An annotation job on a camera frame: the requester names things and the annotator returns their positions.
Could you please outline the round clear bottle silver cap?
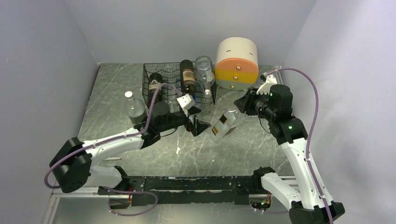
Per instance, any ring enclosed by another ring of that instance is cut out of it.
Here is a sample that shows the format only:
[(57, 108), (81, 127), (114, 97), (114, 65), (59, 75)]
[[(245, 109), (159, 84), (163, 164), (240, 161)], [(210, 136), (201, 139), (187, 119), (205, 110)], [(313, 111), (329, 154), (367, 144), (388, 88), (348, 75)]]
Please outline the round clear bottle silver cap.
[(199, 56), (195, 60), (196, 76), (199, 85), (203, 88), (204, 98), (211, 98), (212, 85), (215, 82), (213, 63), (208, 56)]

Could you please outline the clear bottle gold top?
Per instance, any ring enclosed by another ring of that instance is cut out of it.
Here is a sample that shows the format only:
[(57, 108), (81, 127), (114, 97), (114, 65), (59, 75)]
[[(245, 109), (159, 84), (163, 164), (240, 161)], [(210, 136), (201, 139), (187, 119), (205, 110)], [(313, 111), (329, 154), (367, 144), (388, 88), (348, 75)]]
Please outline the clear bottle gold top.
[(228, 135), (238, 127), (247, 117), (238, 109), (224, 112), (216, 124), (211, 128), (211, 139), (214, 143), (225, 140)]

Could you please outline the dark green wine bottle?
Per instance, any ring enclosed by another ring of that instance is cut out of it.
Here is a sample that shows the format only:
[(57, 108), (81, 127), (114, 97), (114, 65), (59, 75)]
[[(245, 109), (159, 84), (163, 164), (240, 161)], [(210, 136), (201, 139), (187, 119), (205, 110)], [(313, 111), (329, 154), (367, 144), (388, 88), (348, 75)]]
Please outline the dark green wine bottle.
[(150, 104), (155, 91), (157, 88), (163, 83), (163, 77), (159, 73), (152, 73), (149, 77), (149, 85), (148, 85), (148, 103)]

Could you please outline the blue square bottle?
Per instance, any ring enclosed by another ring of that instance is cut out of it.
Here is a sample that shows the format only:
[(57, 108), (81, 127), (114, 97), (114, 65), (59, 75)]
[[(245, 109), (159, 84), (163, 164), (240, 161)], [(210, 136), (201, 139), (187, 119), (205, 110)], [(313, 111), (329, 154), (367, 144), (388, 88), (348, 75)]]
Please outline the blue square bottle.
[(186, 104), (188, 105), (188, 107), (196, 105), (196, 97), (194, 94), (191, 95), (189, 93), (186, 93), (185, 100), (186, 100)]

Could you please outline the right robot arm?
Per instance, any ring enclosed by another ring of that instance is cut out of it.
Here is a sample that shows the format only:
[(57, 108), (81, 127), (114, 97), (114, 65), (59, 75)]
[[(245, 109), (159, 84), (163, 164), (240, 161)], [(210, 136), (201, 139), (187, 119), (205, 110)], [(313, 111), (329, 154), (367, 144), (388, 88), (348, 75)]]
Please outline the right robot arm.
[(309, 151), (309, 135), (302, 121), (292, 115), (293, 95), (286, 85), (275, 84), (267, 94), (250, 88), (234, 101), (240, 112), (265, 119), (269, 132), (285, 152), (299, 190), (293, 189), (272, 168), (254, 171), (252, 188), (268, 191), (287, 209), (293, 224), (332, 224), (345, 213), (324, 185)]

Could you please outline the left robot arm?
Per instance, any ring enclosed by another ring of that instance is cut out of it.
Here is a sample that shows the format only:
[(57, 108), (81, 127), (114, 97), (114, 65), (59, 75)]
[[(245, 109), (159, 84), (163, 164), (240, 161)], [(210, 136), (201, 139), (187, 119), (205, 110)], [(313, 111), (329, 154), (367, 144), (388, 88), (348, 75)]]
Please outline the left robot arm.
[(198, 120), (200, 109), (185, 100), (182, 103), (177, 112), (170, 112), (165, 102), (154, 103), (141, 123), (119, 134), (98, 140), (68, 139), (49, 164), (48, 173), (53, 173), (58, 185), (49, 184), (49, 174), (45, 175), (45, 184), (63, 193), (94, 186), (111, 188), (117, 194), (127, 192), (126, 172), (118, 166), (105, 168), (99, 163), (117, 154), (149, 147), (161, 139), (162, 132), (170, 129), (184, 126), (197, 136), (210, 127), (209, 123)]

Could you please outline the clear glass bottle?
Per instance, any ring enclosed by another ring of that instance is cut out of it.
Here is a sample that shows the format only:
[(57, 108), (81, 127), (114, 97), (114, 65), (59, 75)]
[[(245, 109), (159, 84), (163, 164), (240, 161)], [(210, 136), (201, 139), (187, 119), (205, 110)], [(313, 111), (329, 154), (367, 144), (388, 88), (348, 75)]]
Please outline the clear glass bottle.
[(169, 105), (171, 113), (180, 111), (179, 103), (177, 101), (178, 97), (179, 97), (179, 95), (177, 93), (172, 93), (172, 94), (168, 95), (167, 101), (168, 101), (168, 105)]

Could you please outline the green wine bottle label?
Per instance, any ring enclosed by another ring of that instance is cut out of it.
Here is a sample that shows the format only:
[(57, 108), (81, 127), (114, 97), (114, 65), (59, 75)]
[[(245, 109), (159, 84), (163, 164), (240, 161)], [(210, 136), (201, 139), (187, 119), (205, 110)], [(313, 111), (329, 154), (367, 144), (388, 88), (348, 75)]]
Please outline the green wine bottle label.
[(196, 93), (196, 79), (192, 61), (185, 59), (179, 64), (182, 92), (190, 95)]

